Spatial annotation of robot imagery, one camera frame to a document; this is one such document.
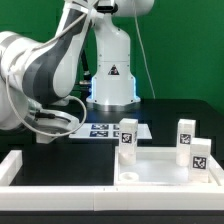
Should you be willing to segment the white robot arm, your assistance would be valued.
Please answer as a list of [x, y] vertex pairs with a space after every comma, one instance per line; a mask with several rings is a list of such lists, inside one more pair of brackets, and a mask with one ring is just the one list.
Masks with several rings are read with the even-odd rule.
[[17, 33], [0, 32], [0, 130], [22, 127], [49, 143], [76, 132], [84, 124], [49, 104], [66, 105], [76, 81], [79, 59], [90, 31], [97, 42], [97, 73], [91, 94], [81, 106], [124, 110], [140, 102], [130, 72], [130, 38], [112, 18], [148, 13], [154, 0], [64, 0], [55, 36], [37, 42]]

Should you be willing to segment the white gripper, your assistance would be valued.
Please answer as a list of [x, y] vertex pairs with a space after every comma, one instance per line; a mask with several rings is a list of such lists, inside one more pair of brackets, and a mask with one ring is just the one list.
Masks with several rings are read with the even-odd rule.
[[51, 137], [51, 134], [64, 134], [76, 129], [79, 125], [76, 117], [57, 110], [31, 110], [29, 117], [33, 128], [47, 133], [47, 135], [36, 135], [36, 142], [42, 144], [49, 144], [55, 139]]

